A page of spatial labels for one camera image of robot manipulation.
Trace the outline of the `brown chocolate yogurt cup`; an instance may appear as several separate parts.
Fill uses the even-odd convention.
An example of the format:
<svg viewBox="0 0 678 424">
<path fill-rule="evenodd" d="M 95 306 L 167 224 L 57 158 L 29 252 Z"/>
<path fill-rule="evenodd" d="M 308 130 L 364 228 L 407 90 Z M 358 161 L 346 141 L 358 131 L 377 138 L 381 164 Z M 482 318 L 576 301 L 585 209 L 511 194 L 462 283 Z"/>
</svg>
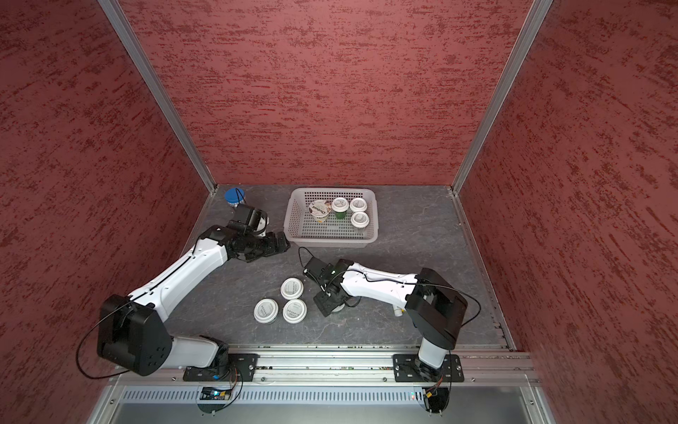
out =
<svg viewBox="0 0 678 424">
<path fill-rule="evenodd" d="M 317 200 L 308 205 L 308 211 L 317 223 L 324 223 L 332 212 L 332 201 Z"/>
</svg>

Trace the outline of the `white yogurt cup green label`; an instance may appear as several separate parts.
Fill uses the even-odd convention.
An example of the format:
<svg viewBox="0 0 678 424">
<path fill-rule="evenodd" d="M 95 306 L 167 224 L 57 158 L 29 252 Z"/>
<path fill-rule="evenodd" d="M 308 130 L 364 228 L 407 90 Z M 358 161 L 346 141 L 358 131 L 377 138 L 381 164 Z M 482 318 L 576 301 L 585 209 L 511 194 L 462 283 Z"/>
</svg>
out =
<svg viewBox="0 0 678 424">
<path fill-rule="evenodd" d="M 350 209 L 350 202 L 343 197 L 337 197 L 333 199 L 331 208 L 334 212 L 335 218 L 337 220 L 342 220 L 346 218 L 347 211 Z"/>
</svg>

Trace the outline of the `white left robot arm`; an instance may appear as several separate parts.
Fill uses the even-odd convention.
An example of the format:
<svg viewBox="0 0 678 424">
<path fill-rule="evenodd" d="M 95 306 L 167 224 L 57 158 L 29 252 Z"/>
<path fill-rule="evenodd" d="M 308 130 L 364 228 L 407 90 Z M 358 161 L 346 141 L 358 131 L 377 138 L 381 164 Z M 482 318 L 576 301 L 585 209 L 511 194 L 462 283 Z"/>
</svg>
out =
<svg viewBox="0 0 678 424">
<path fill-rule="evenodd" d="M 104 301 L 96 327 L 98 356 L 139 376 L 183 369 L 187 381 L 226 380 L 231 377 L 226 343 L 213 337 L 173 336 L 165 323 L 178 304 L 227 261 L 251 263 L 289 247 L 282 232 L 260 236 L 220 225 L 208 228 L 156 278 L 127 296 L 112 295 Z"/>
</svg>

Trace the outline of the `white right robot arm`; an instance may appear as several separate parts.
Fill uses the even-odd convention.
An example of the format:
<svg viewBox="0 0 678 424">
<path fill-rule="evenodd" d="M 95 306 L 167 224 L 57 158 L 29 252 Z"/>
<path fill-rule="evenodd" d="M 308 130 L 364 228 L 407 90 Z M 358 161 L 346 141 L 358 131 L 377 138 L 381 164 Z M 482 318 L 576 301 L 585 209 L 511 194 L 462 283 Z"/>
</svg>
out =
<svg viewBox="0 0 678 424">
<path fill-rule="evenodd" d="M 422 337 L 416 359 L 420 369 L 438 374 L 456 348 L 468 301 L 434 270 L 397 274 L 354 261 L 329 264 L 312 258 L 303 274 L 318 284 L 314 304 L 324 316 L 351 298 L 378 300 L 404 310 Z"/>
</svg>

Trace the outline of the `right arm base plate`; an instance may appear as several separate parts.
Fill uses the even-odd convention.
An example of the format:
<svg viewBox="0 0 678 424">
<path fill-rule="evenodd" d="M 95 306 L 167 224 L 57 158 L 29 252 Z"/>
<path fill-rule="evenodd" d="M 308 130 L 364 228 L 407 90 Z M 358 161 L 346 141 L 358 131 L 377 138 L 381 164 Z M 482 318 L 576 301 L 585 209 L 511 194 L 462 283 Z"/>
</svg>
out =
<svg viewBox="0 0 678 424">
<path fill-rule="evenodd" d="M 448 353 L 439 369 L 433 369 L 420 361 L 416 354 L 392 356 L 397 383 L 463 383 L 464 371 L 458 355 Z"/>
</svg>

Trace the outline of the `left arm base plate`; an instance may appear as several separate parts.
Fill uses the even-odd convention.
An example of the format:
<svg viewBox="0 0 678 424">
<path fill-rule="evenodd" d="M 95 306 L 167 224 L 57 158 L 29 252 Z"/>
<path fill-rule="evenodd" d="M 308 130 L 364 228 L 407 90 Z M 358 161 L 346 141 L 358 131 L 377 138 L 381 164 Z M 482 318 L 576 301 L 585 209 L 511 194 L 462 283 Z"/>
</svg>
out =
<svg viewBox="0 0 678 424">
<path fill-rule="evenodd" d="M 254 379 L 259 355 L 256 353 L 229 353 L 221 356 L 209 367 L 187 367 L 184 382 L 191 383 L 250 383 Z"/>
</svg>

